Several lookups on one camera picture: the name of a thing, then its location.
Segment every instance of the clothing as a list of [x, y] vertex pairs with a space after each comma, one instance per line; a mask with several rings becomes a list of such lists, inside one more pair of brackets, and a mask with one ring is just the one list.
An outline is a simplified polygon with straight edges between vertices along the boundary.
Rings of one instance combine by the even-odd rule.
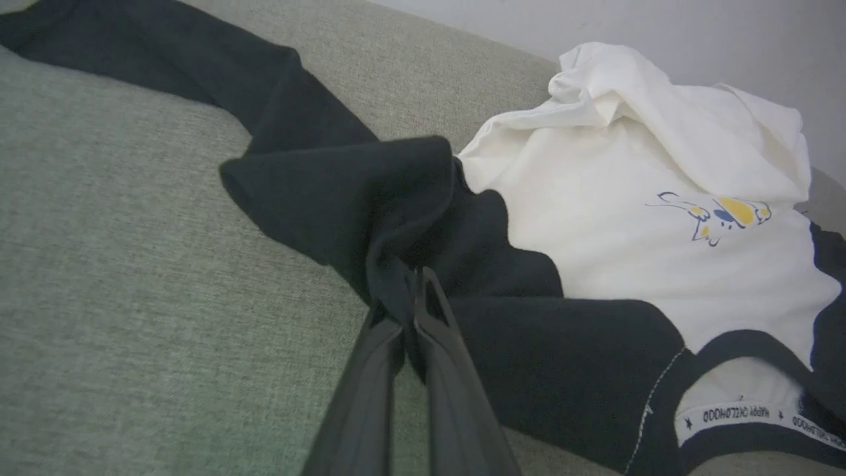
[[[815, 340], [811, 372], [761, 333], [734, 331], [694, 353], [649, 302], [565, 298], [555, 262], [509, 242], [503, 196], [471, 191], [443, 139], [377, 142], [294, 50], [170, 0], [43, 0], [0, 17], [0, 43], [232, 113], [253, 135], [221, 167], [232, 198], [268, 236], [331, 264], [406, 325], [411, 270], [432, 267], [501, 423], [629, 474], [683, 473], [748, 449], [846, 466], [830, 446], [772, 425], [710, 429], [680, 449], [674, 428], [683, 393], [739, 355], [776, 363], [842, 418], [830, 405], [843, 396], [832, 378], [843, 368], [837, 342]], [[810, 232], [816, 266], [842, 283], [842, 238]], [[844, 335], [842, 316], [841, 295], [816, 333]], [[805, 400], [804, 414], [835, 430], [837, 419], [809, 413], [818, 407]]]
[[[509, 242], [549, 256], [565, 296], [655, 305], [693, 353], [753, 329], [809, 371], [833, 369], [819, 347], [843, 342], [816, 342], [814, 326], [842, 286], [815, 266], [794, 210], [810, 187], [799, 113], [725, 85], [675, 86], [627, 47], [587, 43], [561, 68], [549, 101], [491, 118], [459, 154], [471, 190], [503, 196]], [[840, 408], [844, 390], [819, 395]], [[722, 363], [679, 403], [679, 444], [737, 421], [804, 431], [802, 394], [759, 359]]]

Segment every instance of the white stitching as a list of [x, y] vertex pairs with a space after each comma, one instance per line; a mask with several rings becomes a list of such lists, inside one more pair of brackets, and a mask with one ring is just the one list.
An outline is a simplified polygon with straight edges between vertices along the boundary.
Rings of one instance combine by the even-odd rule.
[[631, 467], [632, 462], [635, 461], [635, 455], [640, 449], [640, 441], [643, 440], [643, 427], [644, 425], [646, 425], [646, 415], [652, 413], [652, 409], [649, 407], [649, 402], [652, 400], [652, 394], [655, 393], [655, 389], [658, 388], [658, 384], [661, 383], [661, 379], [664, 378], [664, 375], [667, 374], [667, 371], [673, 366], [674, 363], [676, 363], [676, 359], [678, 358], [678, 356], [682, 355], [685, 350], [685, 347], [682, 347], [682, 350], [678, 351], [678, 354], [673, 357], [673, 360], [671, 360], [670, 363], [667, 364], [667, 367], [664, 368], [664, 371], [661, 372], [661, 375], [658, 375], [658, 380], [655, 381], [655, 384], [652, 386], [652, 390], [649, 391], [649, 396], [646, 397], [646, 404], [643, 407], [643, 414], [640, 415], [640, 428], [638, 428], [637, 432], [637, 442], [634, 443], [634, 451], [632, 451], [632, 456], [629, 458], [629, 462], [626, 463], [626, 468], [623, 470], [623, 476], [629, 474], [629, 468]]

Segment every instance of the cartoon bird print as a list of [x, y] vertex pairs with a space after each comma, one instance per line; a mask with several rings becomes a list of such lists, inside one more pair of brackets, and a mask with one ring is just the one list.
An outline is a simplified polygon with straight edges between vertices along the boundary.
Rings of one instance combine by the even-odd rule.
[[727, 196], [709, 196], [696, 203], [665, 191], [658, 194], [663, 203], [650, 207], [673, 207], [684, 210], [696, 220], [692, 241], [706, 240], [716, 246], [727, 234], [762, 224], [772, 218], [770, 206], [764, 202], [748, 202]]

